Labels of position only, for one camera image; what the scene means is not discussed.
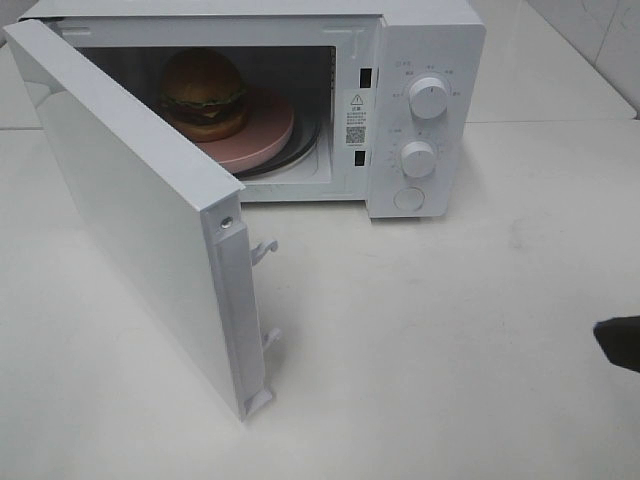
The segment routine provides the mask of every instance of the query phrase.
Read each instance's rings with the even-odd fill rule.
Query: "toy hamburger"
[[[230,137],[247,122],[247,88],[231,61],[210,48],[169,59],[160,83],[164,119],[193,142]]]

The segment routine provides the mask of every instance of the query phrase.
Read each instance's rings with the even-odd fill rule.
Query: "qr code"
[[[347,127],[347,143],[364,143],[366,127]]]

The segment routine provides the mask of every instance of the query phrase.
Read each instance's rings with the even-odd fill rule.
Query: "warning label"
[[[344,92],[344,141],[348,147],[362,147],[369,141],[369,90]]]

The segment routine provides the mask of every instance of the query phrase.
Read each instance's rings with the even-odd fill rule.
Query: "microwave door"
[[[271,395],[251,271],[265,249],[250,250],[242,184],[45,24],[6,34],[105,259],[245,418]]]

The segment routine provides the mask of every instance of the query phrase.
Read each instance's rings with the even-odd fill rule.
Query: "control knob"
[[[424,120],[435,118],[444,112],[448,97],[448,86],[437,77],[420,78],[409,88],[411,111]]]
[[[400,150],[400,164],[404,174],[411,178],[422,178],[436,168],[437,154],[426,142],[411,142]]]

